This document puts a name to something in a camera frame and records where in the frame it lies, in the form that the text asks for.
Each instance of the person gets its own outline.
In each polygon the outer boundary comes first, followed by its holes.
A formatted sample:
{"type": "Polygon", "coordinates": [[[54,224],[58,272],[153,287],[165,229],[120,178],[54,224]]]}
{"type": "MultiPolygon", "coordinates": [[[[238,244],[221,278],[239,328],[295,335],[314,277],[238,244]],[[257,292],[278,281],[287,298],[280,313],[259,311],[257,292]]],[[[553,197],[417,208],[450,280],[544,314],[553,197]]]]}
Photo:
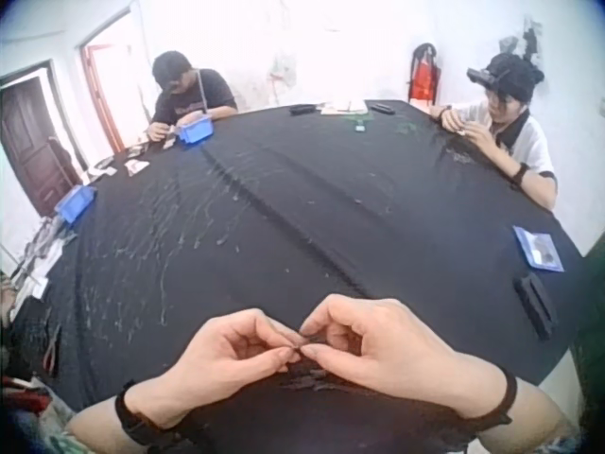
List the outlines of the person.
{"type": "Polygon", "coordinates": [[[396,300],[342,295],[325,298],[300,333],[259,309],[209,320],[164,374],[83,410],[70,420],[65,437],[82,450],[145,452],[147,447],[134,441],[141,442],[141,432],[133,427],[162,436],[189,411],[283,372],[301,355],[362,387],[443,405],[466,419],[493,412],[511,396],[510,423],[477,434],[491,452],[529,452],[540,445],[546,449],[545,444],[557,447],[552,452],[573,452],[578,444],[562,412],[538,388],[512,378],[517,391],[509,393],[510,377],[503,370],[456,352],[396,300]],[[319,332],[326,334],[326,344],[306,340],[319,332]]]}
{"type": "Polygon", "coordinates": [[[164,52],[153,62],[153,77],[162,88],[147,128],[153,142],[163,140],[171,125],[184,126],[207,114],[218,120],[237,114],[237,104],[225,79],[214,69],[195,69],[180,52],[164,52]]]}
{"type": "Polygon", "coordinates": [[[481,73],[485,78],[476,81],[485,86],[486,99],[433,106],[429,114],[446,130],[464,134],[533,201],[552,211],[557,179],[545,133],[529,113],[534,88],[544,74],[507,53],[494,57],[481,73]]]}

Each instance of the black t-shirt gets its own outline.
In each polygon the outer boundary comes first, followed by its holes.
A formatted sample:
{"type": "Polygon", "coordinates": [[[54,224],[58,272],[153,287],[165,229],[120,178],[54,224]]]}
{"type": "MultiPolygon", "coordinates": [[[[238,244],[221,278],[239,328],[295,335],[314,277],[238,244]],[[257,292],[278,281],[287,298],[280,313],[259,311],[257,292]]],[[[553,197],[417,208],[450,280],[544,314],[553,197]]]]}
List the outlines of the black t-shirt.
{"type": "MultiPolygon", "coordinates": [[[[214,69],[200,69],[208,109],[230,106],[237,109],[233,93],[225,79],[214,69]]],[[[179,118],[203,108],[199,84],[195,82],[186,92],[161,94],[155,103],[155,114],[151,122],[174,125],[179,118]]]]}

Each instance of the white floor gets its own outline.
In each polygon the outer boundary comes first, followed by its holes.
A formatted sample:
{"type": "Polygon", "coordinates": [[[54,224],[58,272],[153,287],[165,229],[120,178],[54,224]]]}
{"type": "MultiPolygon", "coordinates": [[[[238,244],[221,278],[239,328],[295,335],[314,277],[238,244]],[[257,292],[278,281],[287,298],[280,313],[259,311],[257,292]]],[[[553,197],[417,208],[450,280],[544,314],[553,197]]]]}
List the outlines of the white floor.
{"type": "MultiPolygon", "coordinates": [[[[557,367],[542,382],[540,388],[554,400],[567,418],[578,425],[581,414],[581,389],[579,387],[576,365],[569,350],[557,367]]],[[[469,454],[486,454],[481,443],[476,440],[469,446],[469,454]]]]}

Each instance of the black wristband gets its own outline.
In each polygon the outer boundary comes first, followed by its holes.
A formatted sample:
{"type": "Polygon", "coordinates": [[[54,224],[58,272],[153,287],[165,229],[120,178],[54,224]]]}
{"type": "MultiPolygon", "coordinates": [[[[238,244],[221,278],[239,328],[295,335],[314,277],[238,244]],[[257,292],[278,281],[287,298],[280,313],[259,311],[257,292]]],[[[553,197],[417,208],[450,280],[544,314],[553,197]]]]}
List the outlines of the black wristband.
{"type": "Polygon", "coordinates": [[[523,177],[526,176],[527,171],[529,170],[529,166],[526,163],[521,163],[521,168],[517,173],[512,177],[512,182],[517,186],[520,186],[523,182],[523,177]]]}
{"type": "Polygon", "coordinates": [[[443,114],[445,114],[445,111],[451,111],[452,110],[452,105],[448,105],[445,106],[445,109],[443,109],[441,112],[439,112],[439,115],[437,115],[437,118],[435,119],[435,121],[437,121],[439,124],[441,124],[441,121],[443,120],[443,114]]]}
{"type": "Polygon", "coordinates": [[[517,398],[517,378],[505,368],[500,366],[498,368],[504,373],[507,379],[507,390],[504,394],[504,399],[502,399],[502,402],[495,410],[490,411],[485,416],[464,421],[464,425],[472,433],[483,432],[496,426],[506,426],[512,422],[508,413],[517,398]]]}
{"type": "Polygon", "coordinates": [[[164,440],[166,434],[170,434],[170,438],[172,438],[171,432],[153,427],[126,407],[124,396],[132,385],[134,385],[134,380],[124,385],[122,392],[115,397],[115,413],[122,424],[122,429],[134,442],[143,446],[158,444],[164,440]]]}

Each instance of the doorway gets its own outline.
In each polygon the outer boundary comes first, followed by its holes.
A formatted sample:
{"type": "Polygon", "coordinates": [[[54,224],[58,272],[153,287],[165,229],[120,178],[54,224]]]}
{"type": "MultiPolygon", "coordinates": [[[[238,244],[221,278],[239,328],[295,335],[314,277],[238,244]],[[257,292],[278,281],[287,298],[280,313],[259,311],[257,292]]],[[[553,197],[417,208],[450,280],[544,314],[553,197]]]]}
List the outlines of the doorway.
{"type": "Polygon", "coordinates": [[[0,139],[36,211],[52,216],[57,203],[81,179],[53,125],[41,80],[20,79],[0,89],[0,139]]]}
{"type": "Polygon", "coordinates": [[[150,120],[142,91],[148,65],[130,12],[125,11],[96,33],[81,46],[80,53],[93,103],[113,152],[139,143],[150,120]]]}

